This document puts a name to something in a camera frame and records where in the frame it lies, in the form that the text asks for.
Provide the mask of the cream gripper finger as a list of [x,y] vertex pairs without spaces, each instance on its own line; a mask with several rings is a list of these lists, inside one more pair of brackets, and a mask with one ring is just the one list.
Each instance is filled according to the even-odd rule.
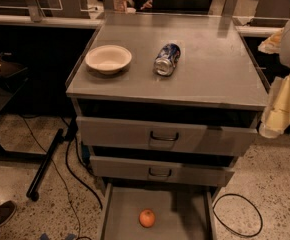
[[290,74],[276,77],[271,84],[269,102],[259,127],[259,134],[265,138],[277,138],[290,126]]
[[280,29],[279,31],[268,37],[266,40],[262,41],[261,44],[258,46],[258,50],[266,54],[279,53],[281,47],[282,33],[283,30]]

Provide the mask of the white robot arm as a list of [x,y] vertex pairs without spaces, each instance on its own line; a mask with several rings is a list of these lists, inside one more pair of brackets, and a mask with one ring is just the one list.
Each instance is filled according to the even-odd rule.
[[[263,41],[258,50],[267,54],[277,53],[280,63],[290,68],[290,19],[281,30]],[[269,103],[262,114],[259,134],[266,138],[276,138],[289,125],[290,73],[284,78],[276,77],[271,84]]]

